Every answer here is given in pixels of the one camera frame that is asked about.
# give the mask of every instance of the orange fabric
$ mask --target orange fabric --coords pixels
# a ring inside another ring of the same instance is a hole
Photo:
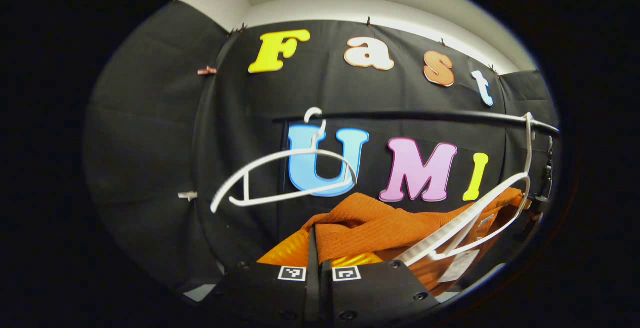
[[[505,209],[510,212],[505,212],[505,214],[499,214],[499,212],[506,206],[517,209],[521,199],[522,192],[519,189],[511,187],[506,189],[485,207],[467,237],[462,240],[461,245],[472,243],[479,237],[490,234],[495,230],[491,230],[492,227],[500,227],[508,221],[515,211]],[[446,213],[411,213],[403,209],[395,209],[370,196],[355,193],[348,196],[331,212],[311,217],[298,232],[275,246],[258,262],[308,266],[309,230],[314,224],[320,263],[332,259],[332,266],[336,266],[335,264],[349,266],[391,260],[449,223],[471,205],[473,203]],[[496,220],[501,222],[500,225],[494,225]],[[475,248],[481,251],[471,267],[482,258],[482,255],[489,250],[498,237],[499,235]],[[441,252],[446,246],[448,246],[447,243],[443,244],[437,252]],[[431,261],[425,258],[412,264],[409,268],[432,294],[439,295],[455,284],[455,281],[441,284],[437,282],[453,259],[454,257]]]

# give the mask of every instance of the white plastic hanger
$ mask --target white plastic hanger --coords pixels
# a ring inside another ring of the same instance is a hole
[[[317,107],[312,107],[308,109],[308,111],[306,111],[306,114],[304,115],[304,122],[308,123],[309,119],[314,114],[322,114],[322,110]],[[312,147],[316,146],[316,141],[318,141],[318,136],[322,135],[322,133],[325,132],[326,127],[327,127],[327,121],[323,119],[322,126],[311,137]],[[344,161],[345,163],[347,163],[347,167],[349,168],[351,175],[350,176],[346,175],[344,178],[344,182],[341,182],[341,183],[331,184],[324,187],[317,187],[314,189],[308,189],[304,191],[296,191],[294,193],[266,196],[265,198],[249,199],[249,172],[251,170],[265,163],[268,163],[270,161],[274,161],[274,160],[288,157],[291,155],[299,155],[299,154],[319,154],[319,155],[325,155],[328,157],[340,159],[341,161]],[[349,161],[347,161],[347,159],[345,159],[345,157],[343,157],[342,155],[336,154],[334,152],[330,152],[329,150],[316,149],[316,148],[286,150],[284,152],[277,152],[277,153],[273,153],[273,154],[269,154],[264,157],[261,157],[260,159],[256,159],[250,162],[249,164],[245,165],[242,169],[236,171],[236,173],[232,175],[229,179],[227,179],[226,182],[224,182],[224,184],[220,186],[220,189],[218,189],[217,192],[215,193],[215,196],[213,197],[213,201],[211,202],[212,212],[215,213],[217,211],[218,205],[220,205],[222,198],[224,198],[224,196],[229,191],[229,189],[231,189],[231,187],[233,187],[234,184],[237,183],[238,180],[240,180],[243,177],[244,177],[244,194],[245,194],[244,199],[238,200],[236,198],[233,198],[233,196],[229,197],[229,200],[231,201],[231,203],[238,205],[240,207],[247,207],[250,205],[258,205],[258,204],[265,204],[265,203],[273,203],[273,202],[279,202],[281,200],[298,198],[299,196],[310,195],[310,194],[318,193],[321,191],[326,191],[326,190],[335,189],[338,187],[347,186],[352,182],[354,182],[355,184],[358,184],[358,177],[356,176],[356,171],[354,170],[352,165],[349,163]]]
[[[526,197],[529,194],[529,189],[531,187],[531,178],[529,176],[529,171],[531,167],[531,157],[532,157],[532,146],[531,142],[536,138],[535,131],[532,131],[531,125],[533,124],[533,115],[531,113],[526,113],[526,163],[524,167],[524,171],[522,173],[518,173],[504,182],[500,183],[497,187],[492,189],[489,193],[487,193],[482,198],[478,199],[476,203],[471,205],[466,211],[462,212],[459,216],[455,217],[455,219],[451,220],[449,223],[445,224],[439,230],[436,230],[432,235],[426,237],[418,244],[412,246],[407,249],[404,253],[398,255],[395,259],[402,260],[407,266],[410,266],[417,262],[418,260],[428,256],[430,260],[441,260],[448,257],[453,257],[462,252],[466,252],[480,244],[485,243],[487,240],[492,239],[492,237],[500,234],[503,230],[512,224],[515,219],[517,219],[522,209],[524,208],[527,199]],[[475,241],[473,243],[467,244],[466,246],[461,246],[457,248],[458,244],[467,236],[473,225],[480,217],[482,211],[484,211],[485,207],[489,205],[494,199],[498,198],[500,194],[502,194],[508,187],[514,185],[520,180],[524,180],[526,182],[526,191],[524,193],[524,197],[518,207],[518,211],[515,216],[510,219],[504,226],[496,230],[495,232],[489,234],[482,239]],[[449,246],[442,253],[436,253],[436,249],[439,248],[446,241],[451,239],[455,234],[457,236],[451,241]]]

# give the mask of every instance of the clothes rail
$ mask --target clothes rail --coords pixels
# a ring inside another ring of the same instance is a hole
[[[527,119],[523,116],[515,116],[498,113],[485,113],[479,111],[370,111],[350,113],[325,113],[318,114],[314,119],[381,119],[381,120],[440,120],[456,121],[459,123],[482,123],[488,125],[501,125],[505,127],[526,127]],[[303,116],[287,116],[274,118],[274,122],[303,120]],[[553,125],[533,120],[532,129],[553,137],[560,136],[560,130]]]

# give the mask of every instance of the orange cloth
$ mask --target orange cloth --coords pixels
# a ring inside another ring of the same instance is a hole
[[[491,230],[496,220],[501,224],[496,224],[495,227],[500,227],[508,221],[514,215],[513,208],[517,209],[521,198],[522,192],[519,189],[511,187],[506,189],[485,207],[467,237],[462,240],[461,246],[476,241],[478,237],[490,234],[496,229]],[[370,196],[355,193],[348,196],[331,212],[311,217],[298,232],[275,246],[258,262],[286,266],[308,266],[309,231],[314,224],[318,262],[320,263],[332,259],[332,266],[353,266],[391,260],[449,223],[471,205],[473,203],[446,213],[411,213],[395,209]],[[510,206],[511,209],[502,209],[506,206]],[[501,210],[509,212],[498,214]],[[483,221],[492,214],[493,217]],[[489,250],[498,236],[475,248],[480,249],[480,253],[471,267]],[[446,246],[448,246],[447,243],[443,244],[441,248],[437,249],[437,252],[442,252]],[[455,281],[441,284],[437,282],[453,259],[454,257],[431,261],[424,258],[409,268],[432,294],[439,295],[455,284]]]

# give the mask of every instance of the blue letter u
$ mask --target blue letter u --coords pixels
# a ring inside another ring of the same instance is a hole
[[[323,132],[315,142],[315,146],[311,146],[311,137],[319,129],[320,127],[316,127],[315,125],[291,125],[288,131],[288,140],[291,142],[291,149],[317,149],[318,143],[325,140],[327,136],[326,132]],[[338,130],[335,136],[339,141],[342,141],[342,156],[349,161],[352,167],[354,167],[356,176],[358,176],[360,171],[359,166],[361,162],[362,145],[369,141],[368,132],[361,129],[343,128]],[[347,168],[347,164],[344,161],[342,162],[340,175],[333,179],[325,179],[318,177],[318,173],[315,168],[317,159],[318,155],[316,154],[291,155],[288,158],[288,174],[291,182],[295,187],[297,187],[297,189],[308,190],[345,181],[345,175],[349,173],[349,168]],[[354,183],[351,183],[348,186],[321,191],[313,193],[312,195],[337,196],[350,191],[354,185]]]

